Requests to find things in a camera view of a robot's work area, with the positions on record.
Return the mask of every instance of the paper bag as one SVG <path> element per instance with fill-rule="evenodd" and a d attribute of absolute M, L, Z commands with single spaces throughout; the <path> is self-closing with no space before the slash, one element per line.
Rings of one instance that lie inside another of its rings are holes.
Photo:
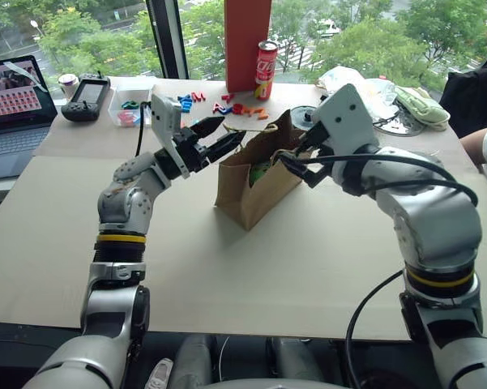
<path fill-rule="evenodd" d="M 256 135 L 238 153 L 220 163 L 215 205 L 247 231 L 252 229 L 301 179 L 277 161 L 250 186 L 252 165 L 269 161 L 276 151 L 292 150 L 304 131 L 293 129 L 290 111 L 272 124 L 278 130 Z"/>

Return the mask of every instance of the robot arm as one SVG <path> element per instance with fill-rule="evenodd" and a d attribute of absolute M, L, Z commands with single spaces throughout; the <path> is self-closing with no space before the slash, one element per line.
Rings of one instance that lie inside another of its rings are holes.
<path fill-rule="evenodd" d="M 201 146 L 198 140 L 218 127 L 219 118 L 181 129 L 180 106 L 156 91 L 152 108 L 152 127 L 164 148 L 120 166 L 99 198 L 100 233 L 81 315 L 83 335 L 60 347 L 26 388 L 122 385 L 126 363 L 136 355 L 149 321 L 149 291 L 139 283 L 145 276 L 152 204 L 174 178 L 198 172 L 242 140 L 243 133 L 229 133 L 211 147 Z M 353 86 L 322 103 L 313 122 L 298 151 L 318 149 L 334 163 L 314 173 L 295 156 L 284 153 L 280 159 L 312 187 L 330 176 L 348 193 L 370 193 L 395 222 L 405 262 L 400 301 L 410 336 L 429 345 L 443 387 L 487 388 L 487 339 L 481 335 L 480 284 L 474 272 L 481 241 L 475 205 L 463 192 L 429 184 L 453 179 L 444 170 L 429 169 L 429 158 L 379 147 Z M 401 164 L 403 157 L 415 165 Z M 392 186 L 400 180 L 419 182 Z"/>
<path fill-rule="evenodd" d="M 481 241 L 476 204 L 463 191 L 435 185 L 454 178 L 422 167 L 418 161 L 435 164 L 429 157 L 379 147 L 352 85 L 325 100 L 312 121 L 298 151 L 318 150 L 326 158 L 314 161 L 333 161 L 315 173 L 292 155 L 280 159 L 312 187 L 331 176 L 348 193 L 369 193 L 376 200 L 394 221 L 404 258 L 400 302 L 409 335 L 429 345 L 444 388 L 487 388 L 487 339 L 481 335 L 480 282 L 474 271 Z M 418 165 L 384 156 L 412 158 Z M 406 181 L 412 185 L 391 186 Z M 368 190 L 375 187 L 382 189 Z"/>
<path fill-rule="evenodd" d="M 81 312 L 83 334 L 63 344 L 25 388 L 118 389 L 149 323 L 149 290 L 140 285 L 153 202 L 179 176 L 188 178 L 231 152 L 245 133 L 210 147 L 198 143 L 223 118 L 180 128 L 182 107 L 153 90 L 152 129 L 164 148 L 125 162 L 97 204 L 100 226 Z"/>

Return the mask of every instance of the person's arm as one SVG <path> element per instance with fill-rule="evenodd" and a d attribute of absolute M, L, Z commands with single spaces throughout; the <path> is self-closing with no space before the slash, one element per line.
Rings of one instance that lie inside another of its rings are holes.
<path fill-rule="evenodd" d="M 474 164 L 487 164 L 487 128 L 461 138 L 460 142 Z"/>
<path fill-rule="evenodd" d="M 483 140 L 487 133 L 487 128 L 472 132 L 461 138 L 459 141 L 467 152 L 468 156 L 475 165 L 482 165 L 486 163 L 485 156 L 483 156 Z"/>

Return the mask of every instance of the cable wire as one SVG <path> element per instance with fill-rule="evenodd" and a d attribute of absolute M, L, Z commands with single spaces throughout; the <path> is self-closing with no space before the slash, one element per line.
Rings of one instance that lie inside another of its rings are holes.
<path fill-rule="evenodd" d="M 151 108 L 152 103 L 149 101 L 143 101 L 140 103 L 139 109 L 140 109 L 140 128 L 139 128 L 139 141 L 137 142 L 137 150 L 135 151 L 135 156 L 138 156 L 140 154 L 140 146 L 142 145 L 143 142 L 143 133 L 144 133 L 144 109 L 146 107 Z"/>
<path fill-rule="evenodd" d="M 26 346 L 36 346 L 36 347 L 45 347 L 50 348 L 51 350 L 57 350 L 57 347 L 51 346 L 49 344 L 39 344 L 39 343 L 28 343 L 23 342 L 21 340 L 10 340 L 10 339 L 0 339 L 0 343 L 16 343 L 16 344 L 24 344 Z"/>
<path fill-rule="evenodd" d="M 349 156 L 318 156 L 315 158 L 298 158 L 295 159 L 296 162 L 299 162 L 304 165 L 310 164 L 329 164 L 336 161 L 341 160 L 354 160 L 354 161 L 368 161 L 368 160 L 383 160 L 389 162 L 400 162 L 402 164 L 408 165 L 415 165 L 420 166 L 422 168 L 431 170 L 448 181 L 455 182 L 454 176 L 448 173 L 444 168 L 439 165 L 433 164 L 432 162 L 428 162 L 427 160 L 418 160 L 417 158 L 411 158 L 409 156 L 391 156 L 391 155 L 384 155 L 384 154 L 352 154 Z"/>
<path fill-rule="evenodd" d="M 465 193 L 472 201 L 474 207 L 477 207 L 479 203 L 479 199 L 477 198 L 476 192 L 474 192 L 469 187 L 460 184 L 458 182 L 447 181 L 447 180 L 434 180 L 434 179 L 425 179 L 425 180 L 407 180 L 407 181 L 395 181 L 395 182 L 386 182 L 384 184 L 378 184 L 374 186 L 370 186 L 369 188 L 365 188 L 365 192 L 375 192 L 377 190 L 387 189 L 387 188 L 396 188 L 399 186 L 445 186 L 446 188 L 453 188 L 456 190 L 460 190 Z"/>
<path fill-rule="evenodd" d="M 224 355 L 225 346 L 227 345 L 227 342 L 229 341 L 229 338 L 230 338 L 230 336 L 227 336 L 225 338 L 224 345 L 221 346 L 220 357 L 218 358 L 218 373 L 220 374 L 220 382 L 223 381 L 223 378 L 222 378 L 222 375 L 221 375 L 221 357 Z"/>
<path fill-rule="evenodd" d="M 395 120 L 398 117 L 398 115 L 399 115 L 399 110 L 396 111 L 396 113 L 392 115 L 390 118 L 380 119 L 377 122 L 374 122 L 373 126 L 383 126 L 384 124 L 387 124 L 388 122 L 392 122 L 393 120 Z"/>
<path fill-rule="evenodd" d="M 355 371 L 355 366 L 353 362 L 353 349 L 352 349 L 352 337 L 353 331 L 355 330 L 355 325 L 357 324 L 358 316 L 364 309 L 365 304 L 373 297 L 380 289 L 384 286 L 395 280 L 396 278 L 400 277 L 404 273 L 403 270 L 397 271 L 395 274 L 384 280 L 381 284 L 377 285 L 367 296 L 365 296 L 364 300 L 361 301 L 351 320 L 349 320 L 348 330 L 346 331 L 346 340 L 345 340 L 345 354 L 346 354 L 346 362 L 348 364 L 349 374 L 351 375 L 352 380 L 352 387 L 355 389 L 361 389 L 360 379 L 358 378 L 358 374 Z"/>

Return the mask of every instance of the red soda can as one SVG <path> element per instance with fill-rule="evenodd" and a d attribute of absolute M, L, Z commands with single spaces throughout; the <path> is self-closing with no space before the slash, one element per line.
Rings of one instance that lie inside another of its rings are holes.
<path fill-rule="evenodd" d="M 258 100 L 267 100 L 272 91 L 272 80 L 276 71 L 277 44 L 261 41 L 258 44 L 258 65 L 256 71 L 256 89 L 254 96 Z"/>

